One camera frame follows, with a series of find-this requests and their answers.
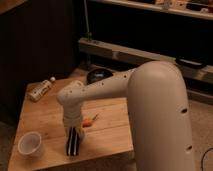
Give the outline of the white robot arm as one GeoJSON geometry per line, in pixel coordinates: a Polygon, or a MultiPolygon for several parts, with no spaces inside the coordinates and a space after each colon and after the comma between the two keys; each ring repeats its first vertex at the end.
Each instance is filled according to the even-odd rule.
{"type": "Polygon", "coordinates": [[[101,81],[76,80],[61,89],[66,153],[76,156],[84,138],[84,101],[125,97],[137,171],[196,171],[189,105],[180,70],[152,61],[101,81]]]}

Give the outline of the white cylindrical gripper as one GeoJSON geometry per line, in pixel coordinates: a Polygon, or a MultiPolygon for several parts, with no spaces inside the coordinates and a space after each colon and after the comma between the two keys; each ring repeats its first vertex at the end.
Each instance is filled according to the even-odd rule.
{"type": "Polygon", "coordinates": [[[63,109],[63,124],[66,133],[69,133],[71,128],[75,128],[79,135],[83,135],[82,121],[83,116],[79,105],[63,109]]]}

